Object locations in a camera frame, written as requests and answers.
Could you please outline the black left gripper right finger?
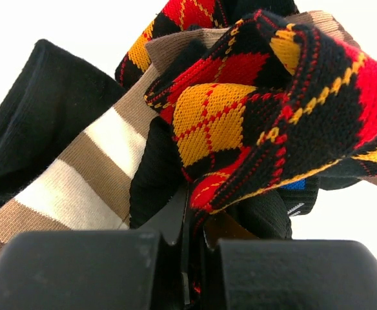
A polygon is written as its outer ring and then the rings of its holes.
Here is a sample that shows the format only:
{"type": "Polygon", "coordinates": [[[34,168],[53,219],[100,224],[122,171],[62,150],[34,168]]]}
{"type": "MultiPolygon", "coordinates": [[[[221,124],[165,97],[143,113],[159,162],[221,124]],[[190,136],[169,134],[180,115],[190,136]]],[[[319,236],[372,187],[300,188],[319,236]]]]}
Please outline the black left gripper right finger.
{"type": "Polygon", "coordinates": [[[377,309],[377,260],[350,240],[263,240],[220,213],[203,227],[204,309],[377,309]]]}

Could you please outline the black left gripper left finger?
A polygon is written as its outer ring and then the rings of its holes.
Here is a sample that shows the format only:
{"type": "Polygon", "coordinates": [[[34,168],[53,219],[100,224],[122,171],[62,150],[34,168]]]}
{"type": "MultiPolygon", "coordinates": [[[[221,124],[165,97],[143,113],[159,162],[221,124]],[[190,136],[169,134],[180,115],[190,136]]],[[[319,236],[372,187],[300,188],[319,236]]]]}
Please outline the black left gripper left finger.
{"type": "Polygon", "coordinates": [[[0,252],[0,309],[184,309],[186,200],[134,230],[18,234],[0,252]]]}

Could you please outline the black sport sock grey patches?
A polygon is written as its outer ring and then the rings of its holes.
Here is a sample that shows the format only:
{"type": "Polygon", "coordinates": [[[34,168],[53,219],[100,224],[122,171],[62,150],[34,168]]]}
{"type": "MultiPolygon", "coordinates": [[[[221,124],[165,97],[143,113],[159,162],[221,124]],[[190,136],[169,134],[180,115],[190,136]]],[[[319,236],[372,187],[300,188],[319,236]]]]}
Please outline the black sport sock grey patches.
{"type": "MultiPolygon", "coordinates": [[[[130,227],[141,227],[185,183],[170,127],[156,117],[150,122],[143,157],[130,184],[130,227]]],[[[291,217],[312,211],[319,188],[318,177],[311,176],[240,201],[226,212],[259,238],[290,239],[291,217]]]]}

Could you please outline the brown tan striped sock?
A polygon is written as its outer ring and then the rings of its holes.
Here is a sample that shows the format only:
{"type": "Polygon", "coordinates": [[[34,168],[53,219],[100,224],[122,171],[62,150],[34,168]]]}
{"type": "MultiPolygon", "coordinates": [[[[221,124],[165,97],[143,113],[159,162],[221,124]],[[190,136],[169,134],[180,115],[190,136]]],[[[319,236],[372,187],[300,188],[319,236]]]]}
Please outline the brown tan striped sock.
{"type": "Polygon", "coordinates": [[[150,122],[160,117],[147,105],[145,93],[169,66],[193,64],[231,26],[213,37],[210,45],[194,38],[179,47],[175,57],[167,53],[163,71],[152,63],[112,108],[8,200],[0,208],[0,252],[13,237],[28,231],[131,228],[130,184],[143,157],[150,122]]]}

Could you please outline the red yellow black argyle sock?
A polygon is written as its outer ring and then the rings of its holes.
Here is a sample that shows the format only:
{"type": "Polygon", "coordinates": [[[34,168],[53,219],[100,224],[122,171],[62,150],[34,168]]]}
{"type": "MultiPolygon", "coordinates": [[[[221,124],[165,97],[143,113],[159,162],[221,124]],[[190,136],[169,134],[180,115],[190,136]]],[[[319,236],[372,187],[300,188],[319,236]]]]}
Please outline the red yellow black argyle sock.
{"type": "Polygon", "coordinates": [[[377,61],[259,10],[145,93],[170,125],[197,224],[313,175],[377,176],[377,61]]]}

